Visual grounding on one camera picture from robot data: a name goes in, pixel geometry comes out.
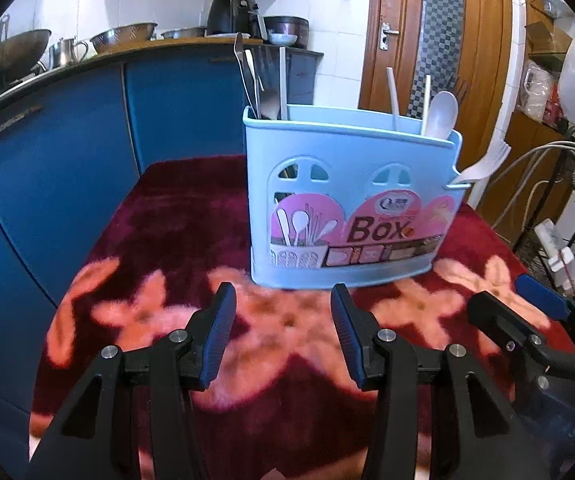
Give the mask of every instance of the light blue utensil holder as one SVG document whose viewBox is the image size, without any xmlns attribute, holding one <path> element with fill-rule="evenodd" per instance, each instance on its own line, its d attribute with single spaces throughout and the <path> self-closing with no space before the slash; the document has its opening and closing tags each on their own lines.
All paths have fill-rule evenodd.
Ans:
<svg viewBox="0 0 575 480">
<path fill-rule="evenodd" d="M 459 132 L 421 137 L 417 119 L 394 132 L 390 114 L 308 105 L 289 105 L 290 121 L 252 117 L 246 108 L 255 283 L 366 286 L 431 268 L 470 186 L 449 184 Z"/>
</svg>

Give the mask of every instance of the kitchen counter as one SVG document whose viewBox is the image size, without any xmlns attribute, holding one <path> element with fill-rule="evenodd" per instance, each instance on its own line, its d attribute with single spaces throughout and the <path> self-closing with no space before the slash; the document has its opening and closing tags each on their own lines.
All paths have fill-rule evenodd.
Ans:
<svg viewBox="0 0 575 480">
<path fill-rule="evenodd" d="M 41 89 L 51 83 L 60 81 L 62 79 L 77 75 L 82 72 L 87 72 L 95 68 L 109 66 L 110 64 L 125 63 L 135 59 L 143 59 L 150 56 L 155 56 L 161 52 L 188 48 L 196 49 L 203 46 L 215 45 L 228 45 L 234 44 L 234 38 L 179 38 L 177 40 L 156 40 L 156 41 L 141 41 L 139 43 L 131 43 L 126 46 L 117 46 L 110 52 L 98 54 L 97 56 L 90 57 L 75 65 L 64 66 L 48 70 L 39 76 L 28 79 L 19 85 L 3 92 L 0 95 L 0 110 L 3 110 L 13 102 Z M 261 40 L 244 40 L 246 46 L 261 46 Z M 278 49 L 274 45 L 266 45 L 270 49 Z M 288 51 L 297 52 L 298 54 L 306 54 L 313 57 L 322 57 L 320 52 L 313 52 L 311 50 L 303 50 L 301 48 L 288 47 Z"/>
</svg>

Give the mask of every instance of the metal colander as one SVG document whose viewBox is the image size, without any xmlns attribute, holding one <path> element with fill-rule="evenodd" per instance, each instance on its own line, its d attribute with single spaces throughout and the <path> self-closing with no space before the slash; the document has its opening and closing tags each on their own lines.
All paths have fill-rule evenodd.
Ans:
<svg viewBox="0 0 575 480">
<path fill-rule="evenodd" d="M 139 41 L 149 41 L 158 23 L 134 23 L 123 27 L 110 28 L 91 38 L 97 54 L 104 54 L 116 46 L 124 46 Z"/>
</svg>

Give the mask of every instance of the frosted glass panel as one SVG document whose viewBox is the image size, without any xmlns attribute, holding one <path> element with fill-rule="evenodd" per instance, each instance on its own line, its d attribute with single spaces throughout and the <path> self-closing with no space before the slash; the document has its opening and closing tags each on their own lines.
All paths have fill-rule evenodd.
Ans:
<svg viewBox="0 0 575 480">
<path fill-rule="evenodd" d="M 432 96 L 453 88 L 461 57 L 464 20 L 465 0 L 423 0 L 419 53 L 407 110 L 409 117 L 421 118 L 427 74 L 432 76 Z"/>
</svg>

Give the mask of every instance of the table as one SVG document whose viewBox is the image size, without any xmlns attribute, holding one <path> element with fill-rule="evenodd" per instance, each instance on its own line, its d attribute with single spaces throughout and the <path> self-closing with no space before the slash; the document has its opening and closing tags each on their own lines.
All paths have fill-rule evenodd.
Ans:
<svg viewBox="0 0 575 480">
<path fill-rule="evenodd" d="M 273 468 L 301 480 L 359 478 L 376 394 L 350 380 L 330 312 L 329 291 L 270 290 L 250 281 L 250 228 L 242 156 L 162 162 L 126 197 L 65 295 L 46 336 L 30 422 L 35 445 L 69 389 L 104 346 L 124 351 L 183 328 L 223 281 L 237 317 L 219 375 L 193 396 L 198 437 L 212 480 L 258 480 Z M 433 270 L 352 290 L 360 308 L 410 342 L 475 352 L 512 395 L 507 362 L 467 322 L 465 305 L 488 290 L 572 350 L 563 328 L 517 296 L 525 272 L 510 248 L 462 205 Z M 430 453 L 429 390 L 420 389 L 419 473 Z M 147 391 L 138 394 L 143 478 Z"/>
</svg>

